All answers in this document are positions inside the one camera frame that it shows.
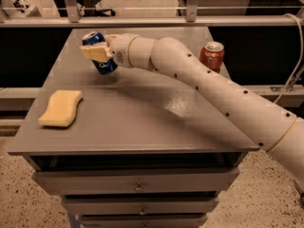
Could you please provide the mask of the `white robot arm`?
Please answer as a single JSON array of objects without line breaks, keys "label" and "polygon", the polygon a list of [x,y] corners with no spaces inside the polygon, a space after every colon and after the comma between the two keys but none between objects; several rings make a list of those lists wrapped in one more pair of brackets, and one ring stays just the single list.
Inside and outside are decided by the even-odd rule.
[{"label": "white robot arm", "polygon": [[102,70],[111,63],[140,68],[193,87],[298,182],[304,182],[304,121],[294,113],[209,69],[177,39],[93,31],[82,41],[83,55],[100,63]]}]

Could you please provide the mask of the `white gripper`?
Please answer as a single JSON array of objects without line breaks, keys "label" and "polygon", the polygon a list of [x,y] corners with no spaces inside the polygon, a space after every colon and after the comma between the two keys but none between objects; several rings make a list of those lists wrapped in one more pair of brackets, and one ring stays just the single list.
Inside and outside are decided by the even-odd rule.
[{"label": "white gripper", "polygon": [[109,47],[104,45],[81,46],[80,50],[87,59],[106,63],[113,58],[117,66],[132,68],[129,60],[129,50],[132,42],[137,37],[137,34],[130,33],[107,34],[104,38]]}]

